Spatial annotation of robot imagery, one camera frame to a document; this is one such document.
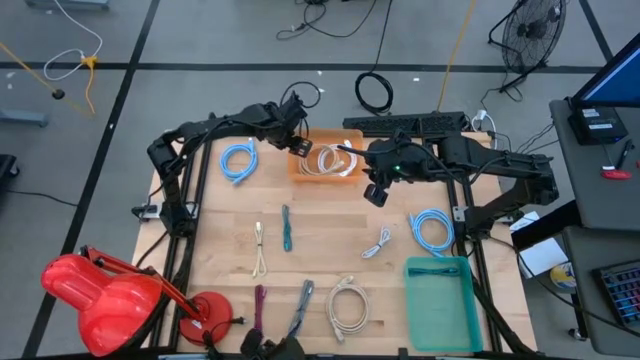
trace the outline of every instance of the blue screen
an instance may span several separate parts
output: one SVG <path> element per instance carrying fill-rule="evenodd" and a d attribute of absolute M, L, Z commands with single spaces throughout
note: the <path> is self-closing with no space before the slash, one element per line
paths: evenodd
<path fill-rule="evenodd" d="M 640 48 L 613 68 L 586 93 L 583 100 L 626 102 L 640 106 Z"/>

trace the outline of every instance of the fan grille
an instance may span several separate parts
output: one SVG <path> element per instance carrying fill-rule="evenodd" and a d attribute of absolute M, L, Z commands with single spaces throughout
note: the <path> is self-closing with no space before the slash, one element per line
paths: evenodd
<path fill-rule="evenodd" d="M 523 74 L 545 62 L 556 46 L 566 17 L 565 0 L 519 0 L 507 19 L 502 58 L 509 70 Z"/>

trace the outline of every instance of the green tray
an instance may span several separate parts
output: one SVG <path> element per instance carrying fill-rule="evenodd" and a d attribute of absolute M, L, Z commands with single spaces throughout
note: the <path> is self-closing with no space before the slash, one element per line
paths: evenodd
<path fill-rule="evenodd" d="M 409 268 L 458 270 L 455 276 L 409 276 Z M 469 261 L 464 257 L 410 257 L 404 267 L 409 337 L 418 351 L 482 350 Z"/>

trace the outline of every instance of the white paper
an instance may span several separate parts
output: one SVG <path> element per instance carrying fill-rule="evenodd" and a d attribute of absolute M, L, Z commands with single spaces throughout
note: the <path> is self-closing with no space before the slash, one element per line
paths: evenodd
<path fill-rule="evenodd" d="M 511 232 L 514 232 L 535 222 L 538 219 L 540 219 L 538 213 L 536 213 L 535 211 L 530 212 L 528 214 L 525 214 L 522 219 L 516 221 L 513 225 L 511 225 L 509 229 L 511 230 Z M 533 275 L 531 275 L 524 267 L 524 265 L 522 265 L 520 259 L 518 259 L 520 272 L 527 279 L 550 270 L 556 265 L 560 265 L 569 261 L 567 255 L 565 255 L 554 238 L 549 238 L 535 244 L 534 246 L 526 250 L 521 251 L 520 256 L 533 273 Z"/>

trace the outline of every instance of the monitor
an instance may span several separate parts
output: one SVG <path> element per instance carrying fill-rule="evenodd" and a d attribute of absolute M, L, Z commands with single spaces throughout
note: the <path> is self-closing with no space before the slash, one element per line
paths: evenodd
<path fill-rule="evenodd" d="M 640 33 L 573 97 L 580 106 L 640 108 Z"/>

